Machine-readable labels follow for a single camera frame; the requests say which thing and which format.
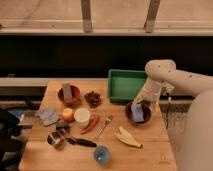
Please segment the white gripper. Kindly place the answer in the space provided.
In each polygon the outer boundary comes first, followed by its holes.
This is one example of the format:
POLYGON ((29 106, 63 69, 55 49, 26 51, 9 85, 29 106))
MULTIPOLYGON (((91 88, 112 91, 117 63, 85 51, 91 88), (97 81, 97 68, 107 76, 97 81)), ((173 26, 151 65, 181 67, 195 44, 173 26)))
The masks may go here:
POLYGON ((156 102, 160 98, 162 84, 158 81, 147 78, 140 93, 133 100, 133 104, 140 103, 142 100, 152 102, 152 111, 157 112, 159 103, 156 102))

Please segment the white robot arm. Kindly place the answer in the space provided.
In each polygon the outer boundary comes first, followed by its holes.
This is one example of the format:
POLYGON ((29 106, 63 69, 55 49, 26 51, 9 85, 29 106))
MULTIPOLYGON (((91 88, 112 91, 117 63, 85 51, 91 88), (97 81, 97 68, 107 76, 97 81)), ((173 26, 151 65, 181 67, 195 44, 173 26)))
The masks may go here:
POLYGON ((170 86, 187 104, 177 171, 213 171, 213 76, 180 70, 171 59, 148 61, 145 73, 134 103, 155 103, 170 86))

